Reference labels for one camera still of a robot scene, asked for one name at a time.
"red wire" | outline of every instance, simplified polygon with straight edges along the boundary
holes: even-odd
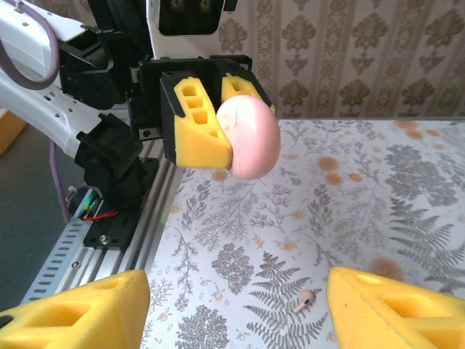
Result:
[[[95,217],[88,217],[88,218],[84,218],[83,221],[86,222],[86,221],[92,221],[92,220],[102,220],[104,218],[109,218],[109,217],[115,217],[119,214],[118,211],[116,211],[116,209],[112,209],[104,214],[100,214],[98,216],[95,216]]]

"cable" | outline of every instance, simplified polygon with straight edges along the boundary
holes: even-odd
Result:
[[[70,222],[70,212],[68,211],[68,205],[66,204],[66,197],[65,192],[63,191],[63,187],[61,185],[60,175],[58,174],[57,168],[57,145],[50,140],[50,172],[52,173],[53,184],[55,185],[55,189],[57,190],[58,201],[60,202],[61,206],[61,213],[63,215],[63,220],[66,224]]]
[[[88,222],[88,221],[94,221],[94,220],[103,220],[105,218],[110,218],[110,217],[115,217],[119,214],[119,212],[116,210],[116,209],[112,209],[104,214],[99,214],[98,216],[95,216],[95,217],[88,217],[88,218],[84,218],[82,219],[84,222]]]
[[[12,6],[16,6],[15,0],[5,0],[8,4]],[[34,19],[38,24],[40,24],[44,30],[46,31],[47,36],[49,37],[50,41],[50,54],[51,54],[51,63],[50,63],[50,70],[48,74],[45,76],[43,80],[34,81],[26,78],[21,72],[16,69],[15,65],[9,58],[7,51],[0,39],[0,68],[13,80],[16,84],[24,87],[26,89],[32,90],[40,90],[46,89],[50,85],[53,84],[53,81],[58,76],[58,72],[60,70],[60,53],[58,49],[58,40],[57,36],[49,24],[49,22],[43,18],[38,12],[30,8],[28,5],[24,4],[23,2],[19,2],[18,8],[27,14],[29,17]]]
[[[86,183],[84,183],[84,184],[81,184],[81,185],[77,185],[76,187],[69,187],[68,194],[66,196],[66,200],[69,201],[71,199],[71,197],[75,193],[80,191],[81,189],[92,189],[93,191],[95,191],[97,193],[97,195],[99,196],[100,199],[103,198],[102,191],[98,187],[94,187],[93,185],[87,185]]]

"white table surface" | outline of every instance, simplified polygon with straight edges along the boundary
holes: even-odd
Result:
[[[186,171],[149,275],[142,348],[337,348],[331,266],[398,261],[465,297],[465,124],[282,121],[265,178]],[[292,313],[302,289],[315,303]]]

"yellow 3d-printed part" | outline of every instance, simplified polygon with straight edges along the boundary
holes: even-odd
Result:
[[[463,349],[465,301],[381,276],[332,268],[327,298],[342,349]]]
[[[0,106],[0,155],[8,149],[25,125],[25,121]]]
[[[174,117],[176,163],[179,167],[224,169],[233,162],[233,148],[217,121],[199,78],[188,77],[174,88],[185,117]]]
[[[237,95],[249,95],[263,100],[251,81],[226,73],[226,76],[222,78],[221,103]],[[270,107],[274,113],[276,110],[275,106],[271,105]]]
[[[138,349],[149,303],[143,270],[110,276],[0,313],[0,348]]]

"screw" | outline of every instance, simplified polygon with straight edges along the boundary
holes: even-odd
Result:
[[[106,235],[100,236],[100,243],[101,243],[102,245],[106,245],[106,244],[108,244],[108,242],[109,242],[108,236],[106,236]]]
[[[184,3],[183,0],[171,0],[171,7],[173,9],[181,9],[183,8]]]
[[[203,11],[209,11],[211,7],[211,1],[210,0],[202,0],[201,1],[201,9]]]

